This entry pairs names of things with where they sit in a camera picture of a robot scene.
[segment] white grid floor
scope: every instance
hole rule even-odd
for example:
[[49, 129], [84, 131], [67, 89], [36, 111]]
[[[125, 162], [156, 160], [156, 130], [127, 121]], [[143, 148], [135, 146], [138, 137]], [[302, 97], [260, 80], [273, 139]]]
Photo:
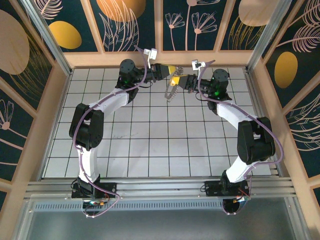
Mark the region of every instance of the white grid floor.
[[[184, 67], [185, 74], [193, 74]], [[229, 96], [254, 114], [242, 68], [223, 68], [230, 74]], [[203, 79], [212, 77], [208, 68]], [[75, 69], [63, 105], [53, 145], [43, 172], [44, 178], [75, 178], [78, 154], [72, 147], [69, 128], [76, 106], [90, 104], [110, 93], [117, 82], [118, 68]], [[237, 157], [237, 131], [216, 116], [195, 94], [180, 88], [167, 103], [168, 80], [140, 88], [134, 101], [104, 120], [103, 140], [97, 153], [98, 168], [105, 177], [195, 177], [221, 176]], [[253, 175], [270, 175], [268, 166]]]

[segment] yellow circle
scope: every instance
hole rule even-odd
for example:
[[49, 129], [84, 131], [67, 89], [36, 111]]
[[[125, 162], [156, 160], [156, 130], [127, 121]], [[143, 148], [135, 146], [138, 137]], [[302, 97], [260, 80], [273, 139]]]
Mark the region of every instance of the yellow circle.
[[276, 60], [274, 67], [275, 83], [282, 89], [287, 88], [295, 79], [298, 70], [296, 56], [289, 52], [283, 52]]
[[55, 21], [49, 25], [56, 42], [65, 49], [76, 49], [82, 43], [78, 30], [65, 21]]
[[96, 0], [101, 11], [110, 19], [117, 22], [129, 22], [130, 17], [126, 17], [130, 14], [131, 9], [136, 18], [140, 17], [146, 8], [146, 0]]
[[267, 25], [280, 0], [241, 0], [239, 18], [247, 26]]
[[28, 35], [10, 14], [0, 10], [0, 69], [8, 74], [22, 73], [28, 65]]

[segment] flower illustration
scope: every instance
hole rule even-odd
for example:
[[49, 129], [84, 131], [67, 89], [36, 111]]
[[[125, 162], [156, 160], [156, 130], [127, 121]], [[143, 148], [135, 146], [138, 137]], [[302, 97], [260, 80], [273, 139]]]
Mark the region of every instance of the flower illustration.
[[186, 28], [185, 28], [185, 50], [188, 50], [188, 26], [189, 26], [189, 15], [190, 15], [190, 8], [197, 6], [197, 5], [210, 5], [210, 4], [217, 4], [220, 0], [186, 0], [186, 3], [189, 5], [188, 13], [186, 15]]
[[[9, 131], [13, 132], [14, 134], [26, 139], [27, 138], [26, 136], [14, 131], [10, 128], [10, 122], [11, 122], [12, 116], [14, 114], [14, 108], [15, 108], [15, 105], [11, 101], [8, 101], [6, 104], [3, 99], [0, 99], [0, 130], [4, 130], [4, 131], [9, 130]], [[0, 138], [0, 142], [7, 144], [13, 148], [19, 149], [19, 150], [24, 149], [23, 147], [18, 146], [16, 144], [13, 144], [11, 142], [8, 142], [2, 138]], [[6, 162], [0, 162], [0, 164], [15, 165], [15, 163], [11, 164], [11, 163], [6, 163]]]
[[192, 25], [195, 33], [194, 50], [197, 50], [198, 34], [210, 33], [217, 30], [217, 25], [214, 24], [216, 19], [214, 13], [203, 13], [199, 18], [199, 12], [192, 14]]
[[181, 13], [173, 13], [172, 16], [170, 13], [167, 13], [165, 15], [165, 20], [170, 28], [172, 47], [173, 47], [173, 50], [175, 51], [176, 49], [174, 44], [174, 38], [172, 35], [172, 29], [183, 27], [185, 25], [185, 22], [183, 21]]

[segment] vent grille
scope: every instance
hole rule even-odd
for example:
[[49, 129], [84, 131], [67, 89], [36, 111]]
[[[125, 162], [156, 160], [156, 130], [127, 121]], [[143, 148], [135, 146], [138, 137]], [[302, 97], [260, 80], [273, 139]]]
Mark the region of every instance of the vent grille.
[[[88, 211], [95, 209], [106, 209], [111, 203], [104, 206], [91, 207]], [[38, 202], [35, 212], [75, 212], [82, 210], [82, 203], [67, 202]], [[166, 201], [123, 201], [113, 206], [111, 211], [146, 211], [146, 210], [187, 210], [187, 209], [217, 209], [222, 207], [219, 199], [210, 200], [166, 200]]]

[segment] purple cable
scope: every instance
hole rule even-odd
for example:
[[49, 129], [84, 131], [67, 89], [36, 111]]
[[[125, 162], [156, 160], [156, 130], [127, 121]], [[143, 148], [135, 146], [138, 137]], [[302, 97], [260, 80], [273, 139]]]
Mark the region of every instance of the purple cable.
[[97, 104], [95, 104], [94, 106], [90, 107], [90, 108], [82, 115], [82, 117], [80, 118], [80, 120], [79, 120], [79, 122], [78, 122], [78, 124], [77, 124], [77, 126], [76, 126], [76, 128], [75, 128], [75, 131], [74, 131], [74, 135], [73, 135], [73, 139], [72, 139], [72, 144], [73, 144], [73, 146], [74, 146], [77, 150], [80, 151], [80, 157], [79, 157], [80, 170], [84, 173], [84, 176], [85, 176], [86, 180], [88, 181], [88, 183], [89, 183], [90, 185], [92, 185], [94, 188], [100, 190], [101, 192], [104, 192], [104, 193], [106, 193], [106, 194], [111, 194], [111, 195], [116, 196], [116, 200], [114, 201], [114, 203], [111, 204], [107, 209], [103, 210], [102, 212], [99, 212], [99, 213], [96, 214], [96, 215], [92, 215], [92, 216], [86, 215], [87, 217], [90, 217], [90, 218], [99, 217], [99, 216], [101, 216], [102, 214], [104, 214], [105, 212], [107, 212], [109, 209], [111, 209], [111, 208], [119, 201], [120, 195], [117, 194], [117, 193], [115, 193], [115, 192], [112, 192], [112, 191], [107, 191], [107, 190], [105, 190], [105, 189], [103, 189], [103, 188], [95, 185], [95, 184], [89, 179], [88, 175], [87, 175], [86, 172], [85, 172], [83, 163], [82, 163], [82, 152], [83, 152], [83, 149], [82, 149], [82, 147], [77, 147], [77, 145], [76, 145], [76, 136], [77, 136], [77, 134], [78, 134], [78, 131], [79, 131], [79, 128], [80, 128], [81, 123], [83, 122], [83, 120], [85, 119], [85, 117], [88, 115], [88, 113], [91, 112], [91, 110], [93, 110], [94, 108], [96, 108], [96, 107], [99, 106], [100, 104], [104, 103], [104, 102], [105, 102], [106, 100], [108, 100], [109, 98], [111, 98], [111, 97], [113, 97], [113, 96], [115, 96], [115, 95], [122, 94], [122, 93], [124, 93], [124, 92], [130, 91], [130, 90], [136, 89], [136, 88], [138, 88], [139, 86], [141, 86], [141, 85], [144, 83], [144, 81], [145, 81], [145, 79], [146, 79], [146, 77], [147, 77], [147, 61], [146, 61], [146, 59], [145, 59], [145, 57], [144, 57], [143, 50], [142, 50], [141, 48], [139, 48], [138, 46], [136, 46], [136, 45], [134, 45], [134, 47], [135, 47], [135, 48], [139, 51], [139, 53], [142, 55], [143, 61], [144, 61], [144, 75], [143, 75], [143, 78], [142, 78], [141, 82], [140, 82], [138, 85], [135, 85], [135, 86], [130, 87], [130, 88], [128, 88], [128, 89], [121, 90], [121, 91], [117, 91], [117, 92], [115, 92], [115, 93], [113, 93], [113, 94], [111, 94], [111, 95], [108, 95], [108, 96], [104, 97], [103, 99], [101, 99]]
[[201, 91], [201, 88], [200, 88], [200, 82], [201, 82], [201, 78], [202, 78], [202, 75], [204, 74], [205, 70], [208, 68], [208, 66], [210, 64], [212, 64], [215, 60], [212, 60], [212, 61], [208, 61], [205, 63], [205, 67], [203, 68], [203, 71], [201, 71], [200, 75], [198, 76], [198, 91], [200, 93], [200, 95], [208, 100], [208, 101], [211, 101], [211, 102], [215, 102], [217, 104], [226, 104], [226, 105], [229, 105], [231, 107], [234, 107], [235, 109], [239, 110], [241, 113], [243, 113], [244, 115], [246, 115], [248, 118], [250, 118], [251, 120], [255, 121], [259, 126], [261, 126], [262, 128], [264, 128], [272, 137], [273, 139], [276, 141], [276, 143], [278, 144], [279, 148], [280, 148], [280, 157], [277, 161], [273, 161], [273, 162], [257, 162], [256, 164], [254, 164], [253, 166], [251, 166], [243, 175], [244, 179], [247, 179], [247, 175], [248, 173], [254, 169], [257, 165], [264, 165], [264, 164], [268, 164], [268, 165], [271, 165], [271, 164], [278, 164], [280, 163], [283, 158], [284, 158], [284, 149], [281, 145], [281, 142], [279, 141], [279, 139], [277, 138], [277, 136], [269, 129], [267, 128], [266, 125], [264, 125], [262, 122], [258, 121], [256, 118], [254, 118], [253, 116], [251, 116], [249, 113], [247, 113], [245, 110], [241, 109], [239, 106], [235, 105], [235, 104], [232, 104], [230, 102], [225, 102], [225, 101], [219, 101], [219, 100], [215, 100], [215, 99], [211, 99], [211, 98], [208, 98], [206, 97], [202, 91]]

